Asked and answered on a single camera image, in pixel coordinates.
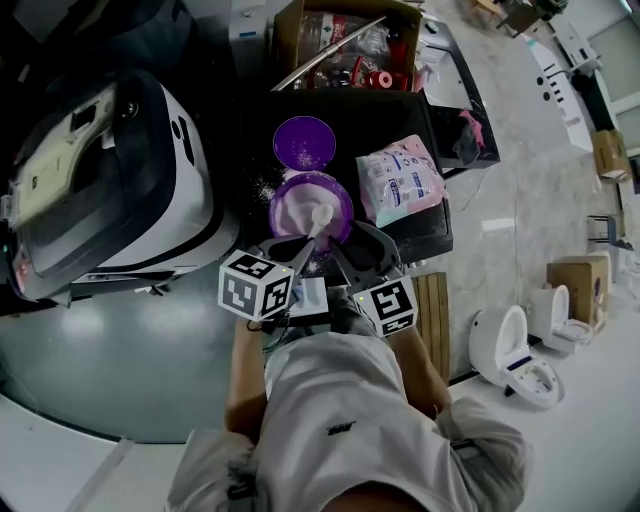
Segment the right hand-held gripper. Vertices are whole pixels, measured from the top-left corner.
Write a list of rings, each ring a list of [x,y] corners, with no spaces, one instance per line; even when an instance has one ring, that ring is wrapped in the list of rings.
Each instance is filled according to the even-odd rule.
[[[394,240],[368,222],[351,222],[351,257],[342,244],[330,239],[328,246],[349,288],[361,284],[360,272],[376,276],[363,290],[351,294],[358,313],[379,337],[416,325],[419,313],[410,276],[397,268],[400,256]]]

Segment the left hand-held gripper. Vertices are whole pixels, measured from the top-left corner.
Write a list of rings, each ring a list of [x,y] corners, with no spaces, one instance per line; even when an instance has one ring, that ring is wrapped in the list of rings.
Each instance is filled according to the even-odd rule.
[[[316,240],[303,235],[236,249],[219,268],[218,305],[255,322],[283,314],[297,302],[297,275],[315,248]]]

